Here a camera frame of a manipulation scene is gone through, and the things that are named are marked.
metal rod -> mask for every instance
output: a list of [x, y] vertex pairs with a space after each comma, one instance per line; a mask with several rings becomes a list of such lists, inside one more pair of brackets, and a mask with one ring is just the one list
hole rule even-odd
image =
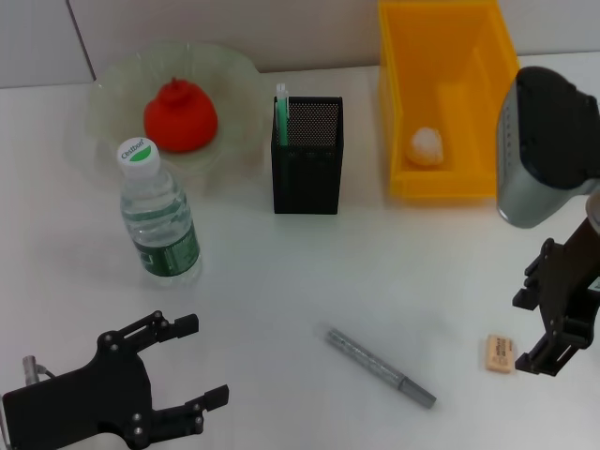
[[25, 385], [39, 383], [38, 365], [35, 356], [25, 356], [22, 359], [22, 368], [25, 371]]

silver marker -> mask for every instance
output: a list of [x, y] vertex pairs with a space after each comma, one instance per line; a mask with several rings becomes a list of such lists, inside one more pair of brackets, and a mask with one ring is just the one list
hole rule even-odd
[[436, 398], [428, 391], [335, 328], [327, 332], [325, 339], [373, 375], [426, 408], [431, 408], [435, 403]]

bottle cap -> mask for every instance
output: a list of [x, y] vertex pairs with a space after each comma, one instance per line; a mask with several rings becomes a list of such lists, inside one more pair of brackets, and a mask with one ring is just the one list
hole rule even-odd
[[147, 138], [127, 139], [119, 146], [116, 158], [126, 178], [149, 178], [160, 169], [158, 148]]

pen holder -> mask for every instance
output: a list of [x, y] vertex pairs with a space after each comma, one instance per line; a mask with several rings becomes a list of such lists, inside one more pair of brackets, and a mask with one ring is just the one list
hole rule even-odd
[[344, 119], [341, 97], [289, 97], [288, 145], [271, 136], [276, 214], [337, 214]]

green pen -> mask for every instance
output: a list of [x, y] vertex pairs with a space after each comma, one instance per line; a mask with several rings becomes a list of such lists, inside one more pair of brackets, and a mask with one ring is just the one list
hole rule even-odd
[[285, 84], [277, 85], [277, 126], [279, 127], [279, 145], [288, 145], [288, 118], [290, 109], [288, 106], [288, 91]]

